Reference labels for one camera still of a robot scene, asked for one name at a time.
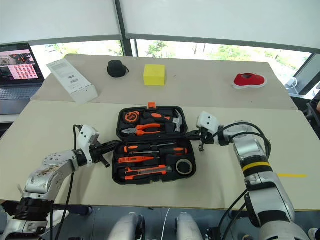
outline laptop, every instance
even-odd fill
[[[0,115],[20,114],[44,80],[28,43],[0,45]]]

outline yellow tape line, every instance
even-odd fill
[[[265,162],[265,161],[258,161],[258,162],[250,163],[250,164],[244,166],[242,168],[242,171],[245,171],[245,170],[248,170],[250,168],[257,167],[257,166],[269,166],[270,167],[270,164],[268,162]]]
[[[306,175],[306,174],[278,173],[278,177],[284,177],[284,178],[306,178],[306,177],[308,177],[308,175]]]

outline laptop screen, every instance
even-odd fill
[[[28,43],[0,45],[0,86],[43,81],[44,77]]]

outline yellow sponge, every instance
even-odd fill
[[[144,65],[144,85],[164,86],[166,66],[160,64]]]

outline pliers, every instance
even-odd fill
[[[134,128],[127,128],[125,130],[122,130],[124,134],[136,134],[137,136],[142,136],[145,134],[161,134],[165,133],[165,131],[143,131],[145,129],[150,129],[150,128],[161,128],[163,127],[163,123],[150,123],[150,124],[145,124],[145,125],[137,125]]]

